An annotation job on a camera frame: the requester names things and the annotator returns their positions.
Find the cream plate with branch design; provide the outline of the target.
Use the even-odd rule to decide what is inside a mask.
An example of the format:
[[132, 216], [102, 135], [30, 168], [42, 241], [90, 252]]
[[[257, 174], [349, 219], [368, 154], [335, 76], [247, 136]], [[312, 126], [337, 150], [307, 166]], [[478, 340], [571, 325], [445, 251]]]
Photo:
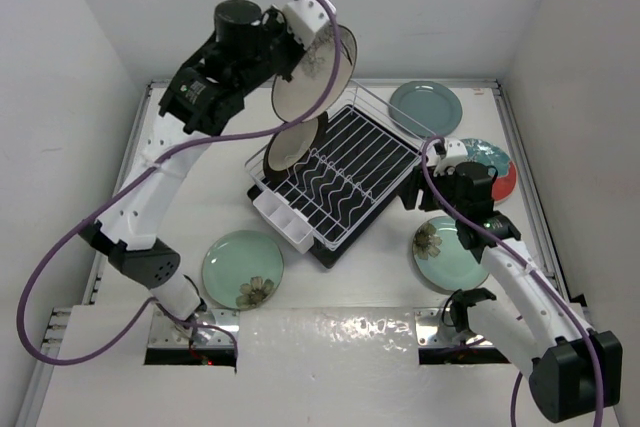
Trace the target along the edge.
[[[333, 86], [310, 118], [322, 114], [342, 95], [356, 67], [358, 46], [353, 32], [340, 25], [339, 69]], [[291, 73], [291, 80], [276, 77], [271, 101], [276, 116], [291, 122], [310, 110], [324, 92], [331, 77], [335, 59], [335, 42], [330, 27], [318, 37]]]

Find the green plate with flower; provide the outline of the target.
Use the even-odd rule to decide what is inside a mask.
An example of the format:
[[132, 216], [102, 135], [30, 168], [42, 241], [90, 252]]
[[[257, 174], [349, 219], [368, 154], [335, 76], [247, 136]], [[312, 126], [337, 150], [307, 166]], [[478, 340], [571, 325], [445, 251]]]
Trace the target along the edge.
[[475, 289], [489, 277], [460, 244], [455, 221], [449, 216], [424, 222], [414, 233], [411, 249], [424, 278], [442, 290]]
[[241, 311], [267, 302], [284, 274], [284, 259], [268, 235], [239, 230], [218, 239], [207, 251], [201, 277], [205, 291], [217, 304]]

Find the dark rimmed cream plate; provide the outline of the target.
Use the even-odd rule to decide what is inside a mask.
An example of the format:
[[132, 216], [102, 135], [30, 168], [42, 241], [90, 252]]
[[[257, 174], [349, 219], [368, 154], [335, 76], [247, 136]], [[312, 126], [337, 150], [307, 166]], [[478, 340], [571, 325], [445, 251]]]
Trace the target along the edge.
[[328, 114], [324, 112], [275, 134], [263, 156], [265, 178], [270, 182], [281, 182], [300, 170], [308, 161], [311, 150], [322, 144], [328, 122]]

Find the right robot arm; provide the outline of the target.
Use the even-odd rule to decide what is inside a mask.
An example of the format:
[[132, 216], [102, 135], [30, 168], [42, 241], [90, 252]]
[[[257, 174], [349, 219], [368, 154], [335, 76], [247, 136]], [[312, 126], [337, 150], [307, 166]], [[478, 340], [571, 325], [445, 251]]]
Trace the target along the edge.
[[494, 207], [494, 175], [461, 162], [414, 168], [400, 198], [408, 210], [442, 209], [455, 221], [461, 246], [502, 287], [510, 315], [487, 288], [458, 288], [441, 326], [458, 337], [481, 336], [518, 369], [540, 413], [552, 423], [588, 413], [600, 426], [620, 400], [623, 348], [610, 331], [579, 317], [544, 276], [511, 219]]

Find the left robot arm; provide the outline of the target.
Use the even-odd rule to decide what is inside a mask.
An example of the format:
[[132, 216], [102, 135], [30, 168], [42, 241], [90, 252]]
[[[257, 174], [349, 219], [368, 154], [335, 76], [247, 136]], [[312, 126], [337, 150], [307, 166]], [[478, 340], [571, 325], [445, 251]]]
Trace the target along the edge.
[[266, 10], [248, 0], [218, 4], [213, 34], [174, 74], [116, 202], [81, 229], [92, 248], [173, 317], [187, 321], [204, 302], [181, 273], [179, 254], [158, 237], [169, 206], [248, 94], [274, 76], [289, 77], [334, 17], [315, 0]]

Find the red and teal plate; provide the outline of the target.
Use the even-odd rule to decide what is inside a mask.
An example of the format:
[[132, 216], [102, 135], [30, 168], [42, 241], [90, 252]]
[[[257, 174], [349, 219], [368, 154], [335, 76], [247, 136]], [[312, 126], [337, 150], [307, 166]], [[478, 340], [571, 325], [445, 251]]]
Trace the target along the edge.
[[478, 138], [463, 138], [470, 161], [481, 163], [497, 173], [492, 196], [496, 203], [504, 202], [517, 184], [516, 165], [509, 154], [497, 145]]

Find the plain teal plate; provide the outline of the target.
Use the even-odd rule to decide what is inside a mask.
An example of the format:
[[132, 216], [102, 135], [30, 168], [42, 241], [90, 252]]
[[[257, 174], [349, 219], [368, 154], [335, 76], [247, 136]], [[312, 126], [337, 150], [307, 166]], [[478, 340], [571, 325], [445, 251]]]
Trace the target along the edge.
[[389, 100], [389, 116], [418, 138], [447, 136], [463, 117], [459, 98], [449, 88], [430, 81], [412, 81], [398, 87]]

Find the white cutlery holder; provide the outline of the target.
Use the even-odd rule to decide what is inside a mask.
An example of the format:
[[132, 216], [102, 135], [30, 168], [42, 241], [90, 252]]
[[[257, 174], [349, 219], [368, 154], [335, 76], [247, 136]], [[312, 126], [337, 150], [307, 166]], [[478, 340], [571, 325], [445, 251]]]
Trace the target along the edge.
[[280, 194], [262, 191], [253, 201], [260, 216], [297, 252], [305, 254], [314, 244], [313, 229], [308, 219], [294, 209]]

